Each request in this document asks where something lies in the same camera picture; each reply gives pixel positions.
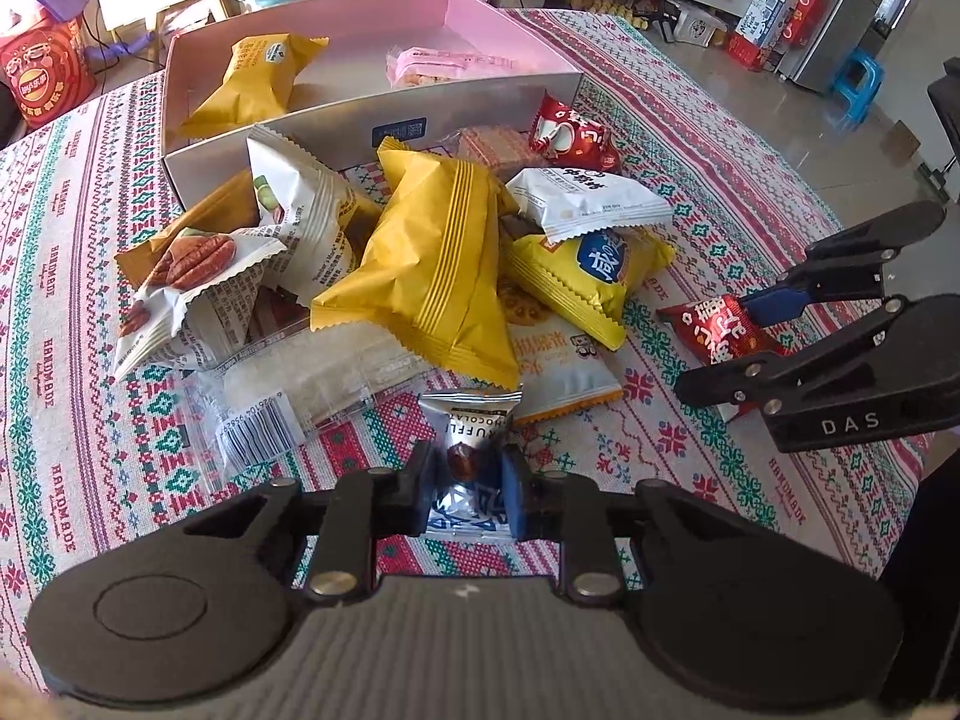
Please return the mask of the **red snack packet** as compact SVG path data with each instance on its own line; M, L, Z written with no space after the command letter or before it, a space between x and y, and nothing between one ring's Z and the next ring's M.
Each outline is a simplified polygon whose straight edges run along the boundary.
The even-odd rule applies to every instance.
M529 132L529 148L558 167L619 172L620 154L607 125L545 93Z
M703 366L761 351L788 354L788 349L748 317L747 310L731 294L661 307L656 316L672 328L675 337Z

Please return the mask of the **silver truffle chocolate packet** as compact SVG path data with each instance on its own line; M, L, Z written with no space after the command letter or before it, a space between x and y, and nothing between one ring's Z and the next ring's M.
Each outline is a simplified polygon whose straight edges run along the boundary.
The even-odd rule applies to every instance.
M508 538L503 445L521 390L457 388L420 395L434 431L436 493L427 537L446 541Z

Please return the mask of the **white pecan snack packet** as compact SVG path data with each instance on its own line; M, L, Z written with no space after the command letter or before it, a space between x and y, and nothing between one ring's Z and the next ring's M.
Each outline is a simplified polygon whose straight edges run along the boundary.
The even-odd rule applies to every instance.
M112 374L145 364L194 371L244 346L268 265L286 245L188 227L169 244L121 320Z

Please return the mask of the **large yellow snack packet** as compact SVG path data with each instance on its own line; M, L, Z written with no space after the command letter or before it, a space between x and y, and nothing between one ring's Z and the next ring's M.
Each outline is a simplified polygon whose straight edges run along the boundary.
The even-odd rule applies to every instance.
M391 198L359 267L311 302L311 328L374 323L433 366L519 387L498 296L500 218L516 202L481 164L392 137L377 159Z

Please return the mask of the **orange biscuit snack packet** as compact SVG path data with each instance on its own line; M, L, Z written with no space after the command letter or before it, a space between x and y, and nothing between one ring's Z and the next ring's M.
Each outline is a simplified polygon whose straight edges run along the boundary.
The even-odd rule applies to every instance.
M506 278L498 281L498 298L523 389L512 413L516 424L547 421L623 395L589 335Z

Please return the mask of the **blue plastic stool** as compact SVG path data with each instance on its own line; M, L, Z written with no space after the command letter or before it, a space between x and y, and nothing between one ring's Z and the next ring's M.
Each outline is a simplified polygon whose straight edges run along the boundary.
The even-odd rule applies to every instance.
M872 55L854 49L836 71L830 93L844 103L844 120L859 127L867 119L884 83L885 70Z

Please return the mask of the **yellow blue-label snack packet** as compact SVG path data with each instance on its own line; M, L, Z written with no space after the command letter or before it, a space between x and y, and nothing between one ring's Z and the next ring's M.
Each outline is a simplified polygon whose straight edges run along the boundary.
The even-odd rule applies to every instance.
M664 270L675 250L646 231L596 231L563 242L501 234L501 271L548 309L610 351L626 341L626 300Z

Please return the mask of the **patterned woven table cloth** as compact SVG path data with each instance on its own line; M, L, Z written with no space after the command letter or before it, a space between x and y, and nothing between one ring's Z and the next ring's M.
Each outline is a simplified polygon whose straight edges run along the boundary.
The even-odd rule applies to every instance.
M662 478L875 574L907 522L925 437L783 454L758 415L724 419L674 395L685 351L659 307L774 280L838 220L763 138L625 21L524 10L521 25L584 71L576 104L612 128L625 171L674 210L672 265L626 305L610 361L617 401L517 431L539 470L610 491ZM2 154L2 667L41 672L26 614L76 562L274 476L327 488L404 465L430 429L413 390L334 424L291 454L208 483L178 376L151 364L112 377L132 291L114 259L178 214L161 171L164 80L85 104Z

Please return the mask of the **clear rice cake packet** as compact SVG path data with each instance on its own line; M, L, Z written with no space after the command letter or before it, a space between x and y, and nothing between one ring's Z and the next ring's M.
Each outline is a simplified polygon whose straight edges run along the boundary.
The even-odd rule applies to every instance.
M324 330L295 323L182 383L190 447L221 486L277 460L316 427L373 403L430 370L386 328L353 322Z

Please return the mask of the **clear wafer biscuit packet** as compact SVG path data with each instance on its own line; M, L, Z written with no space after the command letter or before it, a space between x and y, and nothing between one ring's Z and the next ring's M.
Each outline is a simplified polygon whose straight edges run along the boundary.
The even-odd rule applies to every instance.
M509 127L462 128L455 135L455 156L486 167L509 182L526 167L545 167L547 160L530 148L526 135Z

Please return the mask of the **golden brown bar packet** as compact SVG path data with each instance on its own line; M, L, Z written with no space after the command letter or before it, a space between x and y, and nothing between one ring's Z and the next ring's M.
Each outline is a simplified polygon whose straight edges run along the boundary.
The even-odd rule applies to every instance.
M259 209L252 187L252 172L251 169L244 169L145 242L119 252L114 260L133 288L140 288L172 241L184 229L233 232L235 229L257 226Z

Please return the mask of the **pink wafer packet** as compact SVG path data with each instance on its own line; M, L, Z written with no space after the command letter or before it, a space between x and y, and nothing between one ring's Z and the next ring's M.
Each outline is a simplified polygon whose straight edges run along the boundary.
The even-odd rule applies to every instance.
M392 49L386 55L386 78L391 88L511 76L521 71L523 67L516 60L459 50L409 47Z

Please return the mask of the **pink cardboard box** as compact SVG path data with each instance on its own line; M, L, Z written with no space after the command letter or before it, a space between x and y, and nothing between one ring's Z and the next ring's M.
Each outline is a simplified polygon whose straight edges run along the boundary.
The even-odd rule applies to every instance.
M247 133L199 140L181 135L182 122L221 85L239 39L274 32L329 41L296 78L288 114L267 124L337 171L371 161L387 135L428 148L474 125L526 130L544 96L567 103L583 79L544 39L480 0L302 0L213 23L176 37L167 54L163 160L184 206L245 169ZM490 78L394 88L387 55L410 47L509 65Z

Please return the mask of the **yellow waffle sandwich packet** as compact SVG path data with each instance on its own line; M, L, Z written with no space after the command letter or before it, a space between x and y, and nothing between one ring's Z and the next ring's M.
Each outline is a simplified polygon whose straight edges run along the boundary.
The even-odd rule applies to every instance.
M210 138L288 112L296 77L329 45L327 37L274 32L233 46L223 82L182 122L178 135Z

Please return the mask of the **red chips gift bag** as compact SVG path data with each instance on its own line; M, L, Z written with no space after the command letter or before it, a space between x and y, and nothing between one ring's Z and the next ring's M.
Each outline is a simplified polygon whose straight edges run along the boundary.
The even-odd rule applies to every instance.
M31 130L83 104L94 91L85 44L76 20L44 16L28 29L2 37L2 80Z

